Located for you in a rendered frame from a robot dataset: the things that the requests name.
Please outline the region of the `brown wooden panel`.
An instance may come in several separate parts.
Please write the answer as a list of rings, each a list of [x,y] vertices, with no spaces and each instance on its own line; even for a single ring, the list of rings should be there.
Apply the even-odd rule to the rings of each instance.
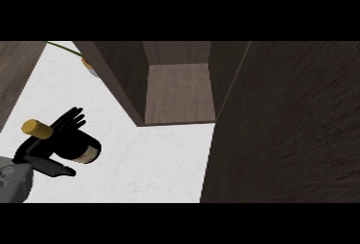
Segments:
[[[44,48],[41,41],[0,41],[0,132]]]

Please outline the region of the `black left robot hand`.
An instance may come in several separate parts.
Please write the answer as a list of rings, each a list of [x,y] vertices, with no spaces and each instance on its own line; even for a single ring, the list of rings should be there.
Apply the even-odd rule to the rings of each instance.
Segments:
[[[72,107],[55,119],[51,125],[39,120],[29,119],[23,122],[20,130],[29,135],[16,151],[13,162],[29,164],[30,168],[50,177],[75,176],[75,170],[50,159],[61,135],[76,130],[85,123],[81,115],[82,108]]]

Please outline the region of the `potted plant orange pot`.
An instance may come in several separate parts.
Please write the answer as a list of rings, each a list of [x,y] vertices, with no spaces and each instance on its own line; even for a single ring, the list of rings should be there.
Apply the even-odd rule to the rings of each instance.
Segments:
[[[44,42],[45,42],[50,46],[53,46],[53,47],[61,49],[63,51],[66,51],[66,52],[72,53],[75,56],[78,56],[79,59],[81,59],[81,63],[82,63],[82,65],[84,65],[85,69],[88,70],[88,72],[92,74],[92,76],[100,77],[100,76],[97,75],[95,71],[94,71],[92,66],[89,65],[89,63],[86,62],[86,60],[85,60],[82,54],[81,54],[78,51],[73,51],[72,49],[66,48],[64,46],[61,46],[61,45],[58,45],[58,44],[55,44],[55,43],[53,43],[53,42],[48,42],[48,41],[44,41]]]

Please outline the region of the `dark brown cabinet door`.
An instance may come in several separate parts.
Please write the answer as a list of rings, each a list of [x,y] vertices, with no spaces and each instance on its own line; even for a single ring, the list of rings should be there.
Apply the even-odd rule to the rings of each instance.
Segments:
[[[200,200],[360,203],[360,41],[250,44]]]

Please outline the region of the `open brown wooden cabinet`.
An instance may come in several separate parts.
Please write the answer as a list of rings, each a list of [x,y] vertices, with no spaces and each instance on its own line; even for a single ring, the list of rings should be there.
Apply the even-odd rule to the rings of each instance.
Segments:
[[[212,123],[247,41],[76,41],[84,60],[140,127]]]

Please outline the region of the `dark wine bottle gold cap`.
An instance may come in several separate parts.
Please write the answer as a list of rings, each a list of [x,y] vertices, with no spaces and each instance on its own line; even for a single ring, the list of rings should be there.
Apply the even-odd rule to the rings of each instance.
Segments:
[[[101,152],[101,144],[79,129],[54,130],[35,119],[23,122],[20,130],[29,135],[22,144],[23,152],[30,156],[50,158],[55,153],[58,157],[76,163],[91,163]]]

